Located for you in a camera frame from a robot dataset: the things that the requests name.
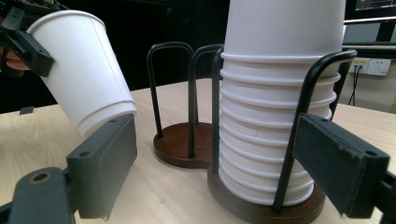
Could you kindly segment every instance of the electrical outlet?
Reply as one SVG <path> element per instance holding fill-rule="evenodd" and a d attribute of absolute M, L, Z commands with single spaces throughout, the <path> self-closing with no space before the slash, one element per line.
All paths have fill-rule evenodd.
<path fill-rule="evenodd" d="M 349 73 L 358 73 L 358 68 L 360 67 L 361 69 L 359 69 L 359 74 L 366 74 L 367 69 L 369 68 L 369 62 L 370 59 L 368 58 L 355 58 L 349 67 Z"/>
<path fill-rule="evenodd" d="M 386 76 L 390 67 L 390 59 L 371 59 L 367 75 Z"/>

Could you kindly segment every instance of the desk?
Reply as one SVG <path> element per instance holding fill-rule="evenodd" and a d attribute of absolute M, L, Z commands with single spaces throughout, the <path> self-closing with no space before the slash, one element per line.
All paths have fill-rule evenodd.
<path fill-rule="evenodd" d="M 211 122 L 211 80 L 197 81 L 201 122 Z M 163 128 L 186 122 L 187 83 L 157 88 Z M 79 219 L 77 223 L 245 223 L 212 196 L 203 169 L 184 169 L 159 160 L 153 151 L 156 134 L 149 89 L 133 91 L 138 114 L 137 158 L 123 185 L 109 221 Z M 334 122 L 396 158 L 396 115 L 347 105 L 337 106 Z M 12 200 L 17 181 L 44 167 L 65 168 L 66 156 L 83 139 L 58 105 L 39 107 L 33 114 L 0 115 L 0 204 Z M 396 161 L 389 169 L 396 174 Z M 378 223 L 340 217 L 329 200 L 314 223 Z"/>

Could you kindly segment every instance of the wooden table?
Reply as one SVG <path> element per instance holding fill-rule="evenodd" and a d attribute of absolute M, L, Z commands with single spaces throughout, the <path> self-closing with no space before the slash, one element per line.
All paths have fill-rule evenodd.
<path fill-rule="evenodd" d="M 211 80 L 197 81 L 201 122 L 211 122 Z M 163 128 L 186 122 L 187 83 L 157 88 Z M 77 223 L 246 223 L 224 209 L 210 193 L 204 169 L 178 168 L 159 160 L 153 151 L 156 134 L 149 89 L 133 91 L 138 155 L 116 201 L 110 220 L 80 219 Z M 334 122 L 396 157 L 396 115 L 339 105 Z M 44 167 L 65 168 L 65 157 L 83 139 L 58 105 L 32 114 L 0 115 L 0 204 L 12 200 L 17 181 Z M 389 170 L 396 174 L 396 162 Z M 341 217 L 329 200 L 314 223 L 378 223 Z"/>

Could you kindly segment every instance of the dark background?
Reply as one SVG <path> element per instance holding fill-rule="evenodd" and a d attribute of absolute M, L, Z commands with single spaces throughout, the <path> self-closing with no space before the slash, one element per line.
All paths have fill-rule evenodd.
<path fill-rule="evenodd" d="M 149 86 L 146 55 L 152 45 L 182 41 L 198 49 L 223 43 L 229 8 L 229 0 L 63 0 L 61 3 L 90 12 L 105 23 L 131 91 Z M 210 77 L 211 56 L 200 57 L 197 78 Z M 187 53 L 181 49 L 156 51 L 153 64 L 157 86 L 187 80 L 186 57 Z M 56 101 L 47 87 L 31 72 L 18 78 L 0 74 L 0 113 L 53 104 Z"/>

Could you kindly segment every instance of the cup dispenser rack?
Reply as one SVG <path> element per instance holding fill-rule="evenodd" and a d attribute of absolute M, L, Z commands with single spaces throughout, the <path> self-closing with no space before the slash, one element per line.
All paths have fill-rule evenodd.
<path fill-rule="evenodd" d="M 152 57 L 156 50 L 169 48 L 184 49 L 188 52 L 190 57 L 188 79 L 189 120 L 188 122 L 174 124 L 163 129 L 158 106 Z M 332 148 L 334 146 L 338 148 L 345 144 L 347 146 L 353 146 L 354 143 L 361 142 L 362 140 L 351 133 L 347 133 L 347 131 L 342 130 L 342 128 L 336 126 L 332 122 L 327 122 L 326 124 L 330 125 L 331 128 L 326 125 L 317 124 L 316 122 L 322 122 L 324 119 L 307 114 L 314 88 L 321 73 L 329 65 L 340 63 L 338 73 L 341 75 L 341 78 L 334 83 L 333 87 L 333 91 L 336 93 L 337 97 L 335 101 L 330 104 L 332 115 L 334 114 L 338 97 L 347 76 L 348 68 L 352 60 L 357 56 L 356 50 L 349 49 L 325 55 L 315 62 L 308 71 L 302 86 L 294 122 L 291 128 L 290 140 L 272 206 L 250 203 L 235 196 L 224 186 L 219 178 L 219 71 L 222 67 L 222 59 L 220 58 L 222 52 L 222 44 L 203 46 L 193 51 L 188 44 L 183 42 L 159 43 L 153 45 L 148 51 L 148 77 L 157 127 L 157 134 L 154 136 L 153 144 L 155 154 L 161 160 L 178 167 L 206 169 L 207 184 L 215 199 L 228 211 L 250 223 L 310 223 L 320 214 L 326 195 L 338 211 L 341 214 L 346 214 L 348 217 L 370 217 L 374 207 L 377 206 L 384 213 L 381 222 L 395 223 L 396 218 L 395 215 L 393 215 L 394 212 L 391 211 L 394 211 L 396 208 L 396 203 L 392 203 L 391 200 L 389 200 L 389 198 L 392 198 L 395 202 L 395 178 L 394 175 L 387 173 L 389 156 L 379 149 L 372 148 L 365 142 L 359 145 L 359 147 L 348 147 L 346 151 L 343 152 L 334 150 L 334 148 Z M 212 63 L 212 124 L 199 121 L 197 90 L 195 85 L 196 62 L 201 55 L 207 53 L 214 54 Z M 326 130 L 335 130 L 335 133 L 326 133 Z M 306 144 L 311 144 L 309 138 L 305 138 L 305 142 L 302 137 L 298 137 L 304 136 L 304 133 L 313 134 L 309 136 L 315 136 L 321 139 L 322 142 L 320 142 L 320 147 L 325 145 L 330 148 L 325 147 L 327 148 L 325 151 L 317 150 L 318 146 L 307 147 Z M 334 134 L 337 136 L 351 135 L 353 137 L 338 142 L 338 140 L 329 137 Z M 336 170 L 334 170 L 335 168 L 332 166 L 332 161 L 334 160 L 329 160 L 329 162 L 317 165 L 316 162 L 310 161 L 309 157 L 304 156 L 304 153 L 307 153 L 309 149 L 311 149 L 310 151 L 317 152 L 316 155 L 310 155 L 310 158 L 327 156 L 334 160 L 337 159 L 343 164 L 351 164 L 348 168 L 356 170 L 357 172 L 352 172 L 350 174 L 338 172 L 338 174 L 336 174 Z M 343 158 L 345 154 L 359 154 L 360 156 L 355 157 L 357 161 L 350 161 L 349 159 Z M 314 191 L 306 201 L 300 204 L 283 206 L 290 180 L 291 168 L 295 159 L 303 165 L 305 170 L 307 170 L 315 180 Z M 366 172 L 369 169 L 375 169 L 375 175 L 367 175 L 370 173 Z M 328 171 L 327 174 L 325 174 L 326 176 L 337 176 L 338 179 L 344 180 L 339 182 L 352 187 L 349 188 L 349 192 L 345 192 L 344 190 L 336 192 L 336 190 L 333 189 L 337 189 L 335 185 L 339 183 L 337 183 L 337 181 L 330 184 L 325 183 L 326 181 L 323 180 L 325 177 L 322 177 L 325 175 L 318 175 L 319 171 Z M 378 180 L 375 176 L 382 176 L 383 178 L 381 177 L 382 179 Z M 359 184 L 361 181 L 365 181 L 363 183 L 365 183 L 366 187 Z M 388 195 L 388 198 L 382 197 L 379 200 L 382 203 L 374 203 L 372 200 L 373 197 L 370 196 L 374 195 L 374 191 L 378 192 L 378 186 L 381 186 L 381 190 L 384 190 L 386 192 L 385 194 Z"/>

